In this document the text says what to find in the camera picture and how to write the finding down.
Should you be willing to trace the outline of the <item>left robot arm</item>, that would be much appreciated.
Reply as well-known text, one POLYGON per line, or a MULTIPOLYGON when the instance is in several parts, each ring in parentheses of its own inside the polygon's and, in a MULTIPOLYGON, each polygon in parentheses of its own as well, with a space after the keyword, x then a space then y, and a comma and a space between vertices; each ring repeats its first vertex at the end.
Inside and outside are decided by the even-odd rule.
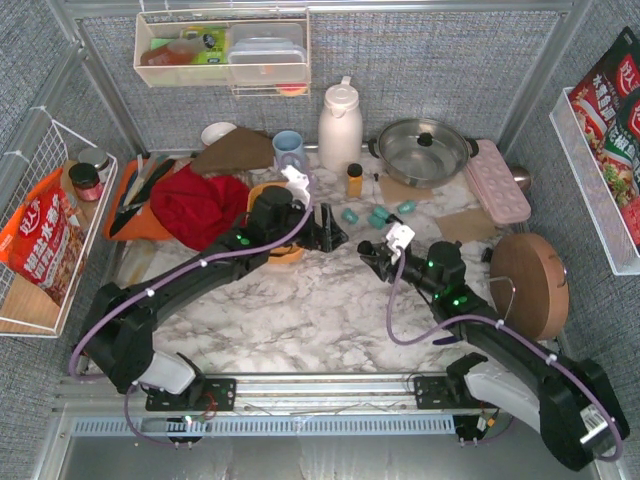
POLYGON ((74 373, 80 355, 86 354, 121 394, 142 383, 179 396, 199 373, 186 357, 155 350, 153 334, 162 322, 205 293, 262 267, 276 248, 330 253, 347 240, 329 204, 304 205, 289 190, 268 186, 249 212, 198 255, 143 283, 102 286, 85 317, 69 371, 74 373))

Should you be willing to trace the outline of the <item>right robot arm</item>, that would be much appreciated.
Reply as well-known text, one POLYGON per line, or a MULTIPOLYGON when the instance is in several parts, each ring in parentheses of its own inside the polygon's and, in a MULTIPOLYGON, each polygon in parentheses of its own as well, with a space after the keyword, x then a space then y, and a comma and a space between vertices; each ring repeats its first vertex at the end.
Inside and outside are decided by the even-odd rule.
POLYGON ((439 241, 424 258, 409 248, 362 241, 357 252, 382 281, 404 281, 422 294, 438 328, 446 329, 496 360, 539 402, 539 432, 550 453, 579 471, 593 460, 616 462, 629 426, 604 369, 575 362, 524 338, 465 282, 457 243, 439 241))

